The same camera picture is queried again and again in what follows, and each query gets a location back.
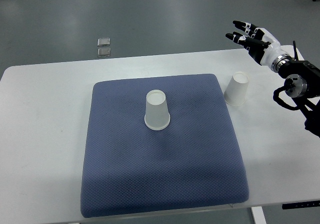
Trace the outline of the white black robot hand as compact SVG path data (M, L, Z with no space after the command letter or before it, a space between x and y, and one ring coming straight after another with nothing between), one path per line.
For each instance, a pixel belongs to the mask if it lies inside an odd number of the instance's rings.
M227 33L225 36L245 48L259 65L272 68L276 60L288 56L288 53L281 49L279 41L266 29L242 21L232 23L242 33Z

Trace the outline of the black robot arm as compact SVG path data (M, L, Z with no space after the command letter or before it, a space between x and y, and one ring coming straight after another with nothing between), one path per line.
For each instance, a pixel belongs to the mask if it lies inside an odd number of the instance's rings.
M283 79L282 87L274 90L273 100L280 106L297 111L305 116L304 128L312 134L320 134L320 104L310 101L320 95L320 71L306 60L299 60L296 43L293 42L294 56L277 57L271 69Z

